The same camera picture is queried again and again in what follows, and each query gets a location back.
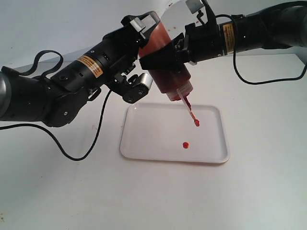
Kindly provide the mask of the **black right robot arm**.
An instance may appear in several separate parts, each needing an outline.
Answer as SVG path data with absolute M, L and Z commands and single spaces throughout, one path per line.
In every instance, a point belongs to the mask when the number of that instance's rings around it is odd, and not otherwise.
M 307 3 L 285 2 L 249 15 L 231 15 L 218 24 L 205 4 L 206 23 L 185 26 L 185 33 L 165 47 L 140 58 L 144 70 L 179 70 L 180 64 L 226 56 L 252 49 L 288 49 L 307 46 Z

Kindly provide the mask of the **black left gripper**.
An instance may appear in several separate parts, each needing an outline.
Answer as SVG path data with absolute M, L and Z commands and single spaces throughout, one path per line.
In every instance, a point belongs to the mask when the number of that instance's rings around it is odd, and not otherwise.
M 125 16 L 121 22 L 123 24 L 121 28 L 106 34 L 102 41 L 88 52 L 98 61 L 103 72 L 94 81 L 94 87 L 106 85 L 130 104 L 147 95 L 153 81 L 151 77 L 144 74 L 127 78 L 127 75 L 135 68 L 139 49 L 147 44 L 151 33 L 150 29 L 145 33 L 138 33 L 132 27 L 130 21 L 138 16 Z

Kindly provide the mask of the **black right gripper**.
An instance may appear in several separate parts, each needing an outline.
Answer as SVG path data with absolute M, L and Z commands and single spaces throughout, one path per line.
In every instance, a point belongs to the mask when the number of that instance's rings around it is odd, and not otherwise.
M 204 4 L 195 14 L 200 25 L 186 25 L 185 36 L 180 33 L 163 48 L 140 58 L 143 70 L 182 71 L 184 62 L 195 65 L 227 55 L 224 33 L 211 7 Z M 179 54 L 182 48 L 184 62 Z

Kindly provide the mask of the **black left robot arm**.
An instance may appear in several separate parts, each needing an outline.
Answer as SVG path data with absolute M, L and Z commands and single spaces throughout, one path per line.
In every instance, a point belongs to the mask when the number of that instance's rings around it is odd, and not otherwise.
M 42 122 L 48 127 L 62 127 L 100 94 L 103 85 L 125 102 L 137 102 L 148 94 L 153 80 L 148 74 L 131 72 L 140 48 L 148 43 L 159 22 L 154 12 L 128 15 L 121 28 L 106 34 L 78 59 L 66 67 L 60 59 L 55 67 L 38 76 L 34 72 L 45 51 L 36 55 L 26 72 L 2 67 L 1 121 Z

